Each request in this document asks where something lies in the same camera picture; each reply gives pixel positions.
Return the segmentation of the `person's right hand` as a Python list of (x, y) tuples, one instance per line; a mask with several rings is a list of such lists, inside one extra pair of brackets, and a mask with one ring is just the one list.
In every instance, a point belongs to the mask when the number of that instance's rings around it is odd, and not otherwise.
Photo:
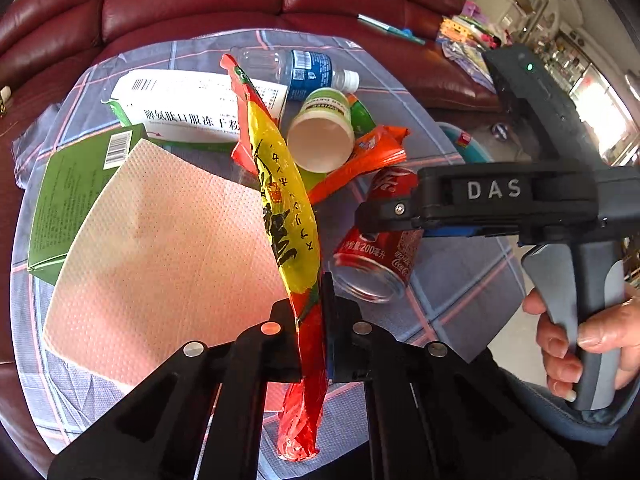
[[(538, 315), (536, 343), (540, 347), (548, 389), (558, 398), (574, 401), (574, 385), (582, 377), (582, 362), (570, 351), (565, 330), (551, 322), (539, 292), (533, 289), (523, 301), (523, 310)], [(628, 386), (639, 375), (639, 291), (626, 285), (626, 301), (593, 315), (578, 327), (577, 348), (603, 354), (620, 350), (615, 389)]]

